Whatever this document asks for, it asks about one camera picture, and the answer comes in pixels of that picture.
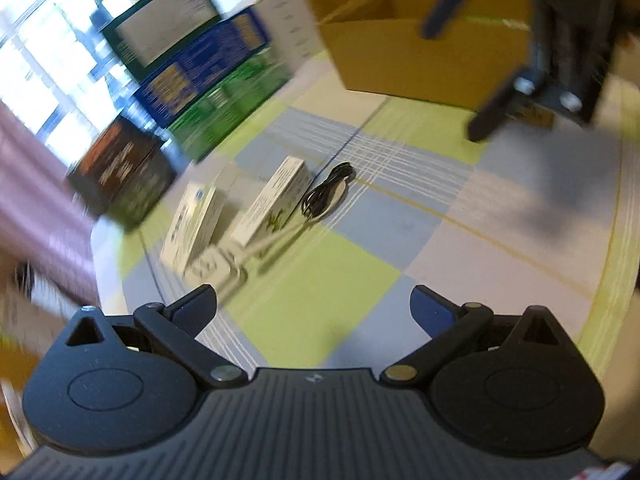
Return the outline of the brown cardboard box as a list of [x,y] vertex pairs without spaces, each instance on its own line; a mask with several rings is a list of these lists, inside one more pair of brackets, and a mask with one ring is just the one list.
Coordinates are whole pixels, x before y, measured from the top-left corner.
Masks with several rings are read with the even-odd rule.
[[464,0],[434,39],[438,0],[349,0],[319,24],[349,90],[479,110],[527,62],[530,0]]

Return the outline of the white power adapter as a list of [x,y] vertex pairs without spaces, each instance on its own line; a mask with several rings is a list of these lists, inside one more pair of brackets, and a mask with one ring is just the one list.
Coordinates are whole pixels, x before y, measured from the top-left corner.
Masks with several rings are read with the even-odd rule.
[[228,304],[245,283],[246,273],[242,266],[236,264],[230,252],[210,245],[186,268],[183,279],[192,287],[212,286],[218,304]]

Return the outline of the blue carton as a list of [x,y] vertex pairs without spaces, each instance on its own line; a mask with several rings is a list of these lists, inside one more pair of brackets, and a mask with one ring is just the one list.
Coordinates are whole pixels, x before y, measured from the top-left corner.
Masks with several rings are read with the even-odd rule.
[[270,44],[262,20],[245,8],[207,29],[160,64],[134,98],[160,128],[179,118],[195,101],[256,52]]

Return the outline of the dark green carton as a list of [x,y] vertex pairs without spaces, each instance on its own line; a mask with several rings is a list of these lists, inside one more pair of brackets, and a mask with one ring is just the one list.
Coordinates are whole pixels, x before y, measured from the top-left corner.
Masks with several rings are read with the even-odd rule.
[[134,80],[140,82],[220,21],[213,0],[139,0],[106,24],[101,34]]

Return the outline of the speckled white spoon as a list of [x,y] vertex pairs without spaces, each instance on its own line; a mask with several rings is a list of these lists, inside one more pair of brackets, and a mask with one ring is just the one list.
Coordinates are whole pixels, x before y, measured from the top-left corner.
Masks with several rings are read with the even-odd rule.
[[320,200],[320,202],[317,203],[317,206],[320,206],[320,209],[305,206],[302,208],[302,212],[295,219],[288,222],[284,228],[269,234],[262,240],[258,240],[258,242],[249,244],[244,249],[240,249],[237,252],[227,250],[224,255],[230,261],[232,266],[237,266],[239,268],[246,263],[248,259],[265,252],[281,238],[310,228],[315,223],[326,218],[344,200],[347,190],[347,179],[341,179],[333,182],[329,188],[326,188],[326,192],[328,192],[328,194],[326,194],[326,199]]

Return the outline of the checked pastel tablecloth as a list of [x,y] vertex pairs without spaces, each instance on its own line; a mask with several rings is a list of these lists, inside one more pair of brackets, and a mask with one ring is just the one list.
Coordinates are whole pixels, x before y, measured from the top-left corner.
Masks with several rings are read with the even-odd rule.
[[408,300],[423,284],[498,313],[550,308],[597,374],[610,362],[639,266],[639,91],[612,78],[596,124],[510,124],[465,139],[466,110],[345,89],[319,54],[219,148],[190,166],[137,231],[100,222],[105,310],[172,301],[160,263],[187,183],[228,174],[249,204],[288,156],[323,178],[356,170],[344,202],[250,259],[201,340],[245,368],[382,370],[425,341]]

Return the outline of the green shrink-wrapped cartons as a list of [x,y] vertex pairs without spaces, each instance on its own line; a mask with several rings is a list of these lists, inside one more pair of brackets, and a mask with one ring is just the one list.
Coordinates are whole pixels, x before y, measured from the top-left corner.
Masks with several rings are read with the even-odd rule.
[[264,47],[205,92],[168,131],[186,157],[200,162],[290,77],[276,51]]

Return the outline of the white green tablet box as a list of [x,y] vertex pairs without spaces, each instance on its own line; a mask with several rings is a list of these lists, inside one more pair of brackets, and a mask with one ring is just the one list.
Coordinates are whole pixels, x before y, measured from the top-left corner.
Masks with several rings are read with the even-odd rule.
[[166,234],[160,262],[177,274],[210,243],[227,196],[216,186],[190,182]]

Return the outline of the white carton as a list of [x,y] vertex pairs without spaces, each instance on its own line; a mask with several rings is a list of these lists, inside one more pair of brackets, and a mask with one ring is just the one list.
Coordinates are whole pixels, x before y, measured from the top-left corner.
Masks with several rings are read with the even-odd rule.
[[291,73],[323,50],[322,40],[307,0],[250,0],[279,58]]

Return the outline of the pink curtain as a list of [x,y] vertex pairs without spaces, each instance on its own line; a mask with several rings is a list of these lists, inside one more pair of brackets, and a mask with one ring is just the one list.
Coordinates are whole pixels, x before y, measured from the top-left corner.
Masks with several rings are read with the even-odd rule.
[[66,181],[66,167],[1,107],[1,250],[31,263],[83,304],[100,303],[91,250],[96,220]]

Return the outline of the black food container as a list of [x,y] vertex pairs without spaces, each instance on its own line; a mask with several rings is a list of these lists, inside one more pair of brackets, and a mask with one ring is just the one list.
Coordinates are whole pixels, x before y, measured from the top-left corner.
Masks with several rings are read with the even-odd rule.
[[96,217],[135,229],[174,183],[163,141],[117,116],[70,167],[66,180]]

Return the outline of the long white medicine box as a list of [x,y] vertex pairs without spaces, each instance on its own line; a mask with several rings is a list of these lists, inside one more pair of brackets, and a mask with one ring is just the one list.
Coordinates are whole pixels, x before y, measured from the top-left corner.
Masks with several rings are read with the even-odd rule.
[[231,232],[234,244],[247,248],[280,231],[311,184],[303,159],[288,156],[264,185]]

